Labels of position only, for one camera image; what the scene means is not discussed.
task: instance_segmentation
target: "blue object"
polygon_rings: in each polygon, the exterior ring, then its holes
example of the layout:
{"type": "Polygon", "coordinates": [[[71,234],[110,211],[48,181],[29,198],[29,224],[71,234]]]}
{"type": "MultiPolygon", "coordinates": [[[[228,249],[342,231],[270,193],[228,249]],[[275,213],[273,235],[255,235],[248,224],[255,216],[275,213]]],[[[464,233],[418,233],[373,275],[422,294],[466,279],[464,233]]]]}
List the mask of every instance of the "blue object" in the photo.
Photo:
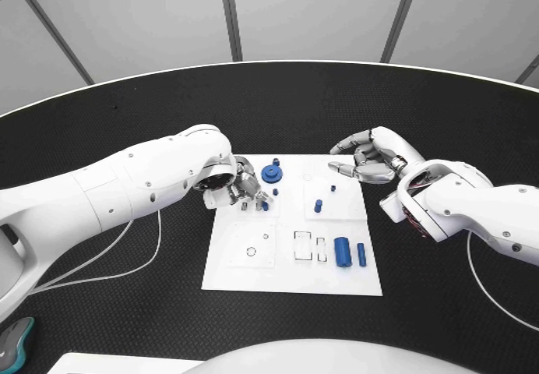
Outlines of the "blue object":
{"type": "Polygon", "coordinates": [[[339,267],[352,266],[349,238],[340,237],[335,239],[335,259],[339,267]]]}
{"type": "Polygon", "coordinates": [[[358,243],[358,254],[359,254],[359,265],[362,267],[368,266],[368,259],[365,258],[365,245],[358,243]]]}
{"type": "Polygon", "coordinates": [[[320,213],[320,211],[323,210],[323,201],[322,200],[317,200],[316,204],[314,204],[314,211],[317,213],[320,213]]]}
{"type": "Polygon", "coordinates": [[[263,181],[265,183],[277,183],[283,178],[283,169],[278,165],[268,165],[263,169],[263,181]]]}
{"type": "Polygon", "coordinates": [[[35,318],[22,318],[5,331],[3,340],[3,360],[0,361],[0,374],[13,374],[20,370],[28,359],[29,334],[33,332],[35,318]]]}

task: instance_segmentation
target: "wire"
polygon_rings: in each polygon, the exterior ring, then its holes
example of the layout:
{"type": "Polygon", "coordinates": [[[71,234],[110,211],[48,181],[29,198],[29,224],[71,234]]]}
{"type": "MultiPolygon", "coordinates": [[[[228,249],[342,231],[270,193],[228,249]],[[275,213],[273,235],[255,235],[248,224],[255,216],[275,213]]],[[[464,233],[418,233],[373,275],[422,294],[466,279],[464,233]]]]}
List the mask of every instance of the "wire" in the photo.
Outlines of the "wire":
{"type": "Polygon", "coordinates": [[[520,318],[515,317],[512,315],[510,312],[508,312],[508,310],[503,308],[503,306],[497,303],[497,301],[495,300],[495,298],[490,296],[489,292],[486,291],[486,288],[483,286],[483,283],[480,282],[480,278],[477,277],[477,273],[476,273],[476,268],[474,268],[474,264],[471,262],[471,253],[470,253],[470,239],[471,239],[471,231],[469,232],[469,241],[467,241],[467,249],[469,249],[469,262],[470,262],[470,268],[471,268],[471,273],[474,274],[474,277],[476,277],[476,280],[477,280],[477,284],[480,285],[480,289],[483,290],[483,292],[486,293],[486,297],[490,299],[490,301],[493,302],[493,304],[500,308],[500,310],[503,311],[505,314],[509,315],[509,317],[512,317],[515,319],[515,321],[518,321],[519,323],[522,323],[526,327],[529,327],[532,330],[535,331],[539,331],[539,327],[535,327],[533,325],[531,325],[526,321],[523,321],[520,318]]]}
{"type": "MultiPolygon", "coordinates": [[[[160,225],[160,211],[157,210],[157,222],[159,222],[159,225],[160,225]]],[[[105,281],[108,279],[114,279],[114,278],[120,278],[126,275],[130,275],[133,274],[134,272],[137,272],[139,270],[144,269],[150,264],[152,264],[152,261],[154,260],[156,256],[157,256],[157,253],[160,251],[160,236],[157,238],[157,247],[156,247],[156,252],[154,252],[154,255],[152,256],[150,260],[143,264],[140,265],[136,269],[127,271],[126,273],[121,273],[121,274],[116,274],[116,275],[108,275],[105,277],[97,277],[97,278],[90,278],[90,279],[82,279],[82,280],[74,280],[72,282],[67,282],[67,283],[62,283],[62,284],[55,284],[52,286],[48,286],[45,288],[41,288],[41,289],[35,289],[30,293],[30,295],[33,294],[38,294],[39,292],[43,292],[43,291],[48,291],[48,290],[52,290],[54,288],[61,288],[64,286],[71,286],[74,284],[81,284],[81,283],[87,283],[87,282],[94,282],[94,281],[105,281]]]]}
{"type": "Polygon", "coordinates": [[[108,251],[110,249],[116,246],[116,243],[120,241],[120,239],[124,237],[126,235],[126,232],[130,230],[130,227],[131,227],[131,224],[133,224],[133,221],[130,221],[130,223],[127,224],[124,230],[121,231],[121,234],[118,236],[118,238],[113,241],[113,243],[110,244],[110,246],[104,249],[104,251],[94,257],[91,258],[82,265],[77,266],[67,274],[61,275],[59,277],[54,278],[49,282],[41,284],[35,289],[33,291],[30,292],[30,294],[33,292],[38,293],[39,290],[42,290],[43,288],[46,288],[48,286],[51,286],[51,284],[55,284],[58,283],[65,277],[68,277],[71,274],[74,274],[77,271],[79,271],[84,267],[87,267],[108,251]]]}

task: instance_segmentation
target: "robotic hand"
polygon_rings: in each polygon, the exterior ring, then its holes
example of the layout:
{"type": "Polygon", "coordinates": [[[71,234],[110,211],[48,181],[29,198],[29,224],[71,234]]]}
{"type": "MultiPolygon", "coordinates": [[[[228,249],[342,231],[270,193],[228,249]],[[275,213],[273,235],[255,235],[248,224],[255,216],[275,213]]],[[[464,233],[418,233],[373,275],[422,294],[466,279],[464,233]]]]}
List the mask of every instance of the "robotic hand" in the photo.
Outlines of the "robotic hand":
{"type": "Polygon", "coordinates": [[[0,321],[46,269],[84,240],[179,201],[190,187],[206,207],[239,199],[273,203],[250,161],[232,155],[218,127],[196,125],[137,144],[87,168],[0,191],[0,321]]]}
{"type": "Polygon", "coordinates": [[[464,162],[425,161],[402,137],[385,127],[359,132],[330,150],[356,146],[356,165],[329,168],[361,182],[382,184],[399,176],[397,191],[379,205],[394,222],[408,218],[437,242],[460,230],[474,232],[502,254],[539,266],[539,188],[495,187],[464,162]]]}

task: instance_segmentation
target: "round table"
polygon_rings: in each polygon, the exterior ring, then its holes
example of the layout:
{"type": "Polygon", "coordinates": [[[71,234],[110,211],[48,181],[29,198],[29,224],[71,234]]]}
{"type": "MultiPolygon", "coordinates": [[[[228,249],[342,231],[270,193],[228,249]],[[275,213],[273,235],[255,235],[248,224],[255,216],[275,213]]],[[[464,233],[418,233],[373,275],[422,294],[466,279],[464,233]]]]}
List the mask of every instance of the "round table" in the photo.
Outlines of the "round table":
{"type": "MultiPolygon", "coordinates": [[[[352,133],[389,127],[425,159],[466,161],[496,185],[539,185],[539,91],[411,67],[342,62],[209,65],[121,79],[0,118],[0,187],[94,163],[130,145],[216,125],[232,152],[327,153],[352,133]]],[[[483,295],[466,235],[441,243],[379,209],[392,185],[365,185],[384,297],[203,291],[215,212],[202,195],[162,211],[163,242],[140,272],[28,297],[2,324],[38,320],[22,372],[46,372],[69,351],[206,360],[294,338],[349,339],[418,351],[479,372],[536,372],[539,333],[483,295]]],[[[91,238],[45,279],[79,265],[123,227],[91,238]]],[[[136,268],[156,249],[157,221],[134,222],[114,250],[71,278],[136,268]]],[[[499,302],[539,324],[539,268],[474,238],[479,276],[499,302]]]]}

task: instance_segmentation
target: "blue cylinder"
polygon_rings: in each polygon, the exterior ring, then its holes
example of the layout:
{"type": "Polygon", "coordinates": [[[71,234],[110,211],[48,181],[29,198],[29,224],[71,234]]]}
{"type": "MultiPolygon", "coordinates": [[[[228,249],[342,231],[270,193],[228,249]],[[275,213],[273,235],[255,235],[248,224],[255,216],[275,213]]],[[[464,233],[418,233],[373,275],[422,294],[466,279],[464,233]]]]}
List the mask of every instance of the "blue cylinder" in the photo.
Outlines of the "blue cylinder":
{"type": "Polygon", "coordinates": [[[278,165],[268,165],[263,169],[261,175],[265,183],[277,183],[283,178],[283,169],[278,165]]]}
{"type": "Polygon", "coordinates": [[[352,266],[350,243],[349,238],[340,237],[335,240],[335,259],[339,267],[352,266]]]}
{"type": "Polygon", "coordinates": [[[317,213],[320,213],[323,210],[323,201],[322,200],[317,200],[316,204],[314,204],[314,211],[317,213]]]}
{"type": "Polygon", "coordinates": [[[359,255],[359,265],[362,267],[368,266],[368,259],[365,258],[365,245],[358,243],[358,255],[359,255]]]}

